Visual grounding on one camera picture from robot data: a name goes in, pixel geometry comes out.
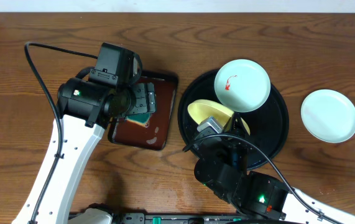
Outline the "green yellow sponge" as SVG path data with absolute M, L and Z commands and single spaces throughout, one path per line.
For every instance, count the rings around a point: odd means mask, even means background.
M 134 115 L 126 116 L 126 119 L 128 122 L 131 122 L 131 123 L 134 123 L 134 124 L 137 124 L 139 126 L 146 128 L 149 125 L 149 120 L 150 120 L 151 116 L 152 116 L 151 113 L 134 114 Z

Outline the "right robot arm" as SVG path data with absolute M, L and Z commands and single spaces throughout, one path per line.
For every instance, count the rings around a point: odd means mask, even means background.
M 260 149 L 249 142 L 238 114 L 226 125 L 214 117 L 197 127 L 186 147 L 198 157 L 195 178 L 253 223 L 355 223 L 355 215 L 319 202 L 277 177 L 247 170 L 247 156 Z

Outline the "light blue plate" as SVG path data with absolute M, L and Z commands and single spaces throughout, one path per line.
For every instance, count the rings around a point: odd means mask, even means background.
M 341 143 L 355 135 L 355 106 L 338 91 L 322 89 L 310 93 L 300 114 L 307 131 L 324 142 Z
M 214 78 L 214 91 L 221 104 L 247 113 L 260 108 L 271 90 L 266 70 L 248 59 L 237 59 L 223 65 Z

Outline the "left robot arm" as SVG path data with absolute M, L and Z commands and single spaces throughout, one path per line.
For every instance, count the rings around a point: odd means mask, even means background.
M 111 213 L 88 208 L 69 217 L 90 155 L 112 118 L 154 112 L 153 83 L 123 90 L 71 78 L 59 89 L 58 110 L 50 143 L 32 190 L 14 223 L 111 223 Z

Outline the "yellow plate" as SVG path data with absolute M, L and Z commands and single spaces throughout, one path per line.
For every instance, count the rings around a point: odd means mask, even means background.
M 232 118 L 234 111 L 228 107 L 211 100 L 196 100 L 187 107 L 191 119 L 199 125 L 209 116 L 213 116 L 224 128 Z

